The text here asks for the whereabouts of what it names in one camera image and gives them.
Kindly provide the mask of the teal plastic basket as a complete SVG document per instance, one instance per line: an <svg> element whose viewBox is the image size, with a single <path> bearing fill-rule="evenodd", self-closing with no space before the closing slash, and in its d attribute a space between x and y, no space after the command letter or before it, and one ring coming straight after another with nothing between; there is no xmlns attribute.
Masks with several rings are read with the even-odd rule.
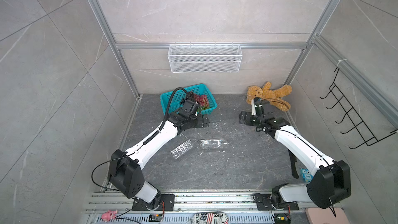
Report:
<svg viewBox="0 0 398 224"><path fill-rule="evenodd" d="M190 92L190 95L193 96L194 101L196 101L200 105L202 114L211 114L212 111L217 108L218 104L216 103L216 100L211 94L209 88L205 84L185 87L185 90L187 92ZM166 108L168 106L172 93L173 92L170 91L160 95L160 102L163 113L166 112ZM172 98L168 113L171 113L182 107L187 99L189 99L187 94L183 90L178 90Z"/></svg>

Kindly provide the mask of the red grape bunch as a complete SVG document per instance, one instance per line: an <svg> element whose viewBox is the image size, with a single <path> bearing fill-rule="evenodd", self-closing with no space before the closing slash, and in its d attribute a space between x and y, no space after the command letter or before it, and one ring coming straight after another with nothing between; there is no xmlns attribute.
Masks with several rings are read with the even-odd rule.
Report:
<svg viewBox="0 0 398 224"><path fill-rule="evenodd" d="M197 95L195 97L196 102L200 105L201 110L206 110L210 108L210 102L207 95Z"/></svg>

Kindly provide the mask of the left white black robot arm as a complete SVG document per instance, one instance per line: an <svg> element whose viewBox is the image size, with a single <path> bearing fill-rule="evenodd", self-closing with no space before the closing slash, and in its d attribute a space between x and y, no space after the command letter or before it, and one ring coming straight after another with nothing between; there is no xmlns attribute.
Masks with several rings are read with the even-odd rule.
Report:
<svg viewBox="0 0 398 224"><path fill-rule="evenodd" d="M185 100L178 111L166 113L166 119L139 143L125 151L116 150L111 156L108 181L128 199L137 197L149 210L157 209L161 193L144 179L142 169L153 155L182 131L208 126L206 118L198 113L199 107L197 102Z"/></svg>

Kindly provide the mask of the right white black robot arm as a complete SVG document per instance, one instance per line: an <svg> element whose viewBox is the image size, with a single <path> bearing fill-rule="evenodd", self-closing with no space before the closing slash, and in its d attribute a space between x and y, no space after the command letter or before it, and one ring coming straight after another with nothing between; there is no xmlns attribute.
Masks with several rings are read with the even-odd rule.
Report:
<svg viewBox="0 0 398 224"><path fill-rule="evenodd" d="M326 209L351 196L349 165L317 149L286 119L266 113L261 103L252 103L250 112L242 111L239 114L239 122L255 127L256 132L268 134L288 149L294 178L299 177L297 161L301 161L313 177L308 183L282 184L274 187L271 194L274 207L281 209L291 202L305 202Z"/></svg>

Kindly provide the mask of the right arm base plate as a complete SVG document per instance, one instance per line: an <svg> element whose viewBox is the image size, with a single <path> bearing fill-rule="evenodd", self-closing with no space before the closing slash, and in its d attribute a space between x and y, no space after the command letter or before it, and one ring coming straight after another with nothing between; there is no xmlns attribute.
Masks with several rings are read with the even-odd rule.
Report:
<svg viewBox="0 0 398 224"><path fill-rule="evenodd" d="M277 193L253 195L253 199L259 211L298 211L299 206L296 202L285 202Z"/></svg>

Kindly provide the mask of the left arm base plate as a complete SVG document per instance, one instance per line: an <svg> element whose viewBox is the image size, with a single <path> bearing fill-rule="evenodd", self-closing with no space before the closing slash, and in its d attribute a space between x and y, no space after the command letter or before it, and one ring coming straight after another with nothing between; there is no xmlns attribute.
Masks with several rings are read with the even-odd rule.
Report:
<svg viewBox="0 0 398 224"><path fill-rule="evenodd" d="M160 194L150 203L142 199L134 199L133 211L172 211L175 204L175 195Z"/></svg>

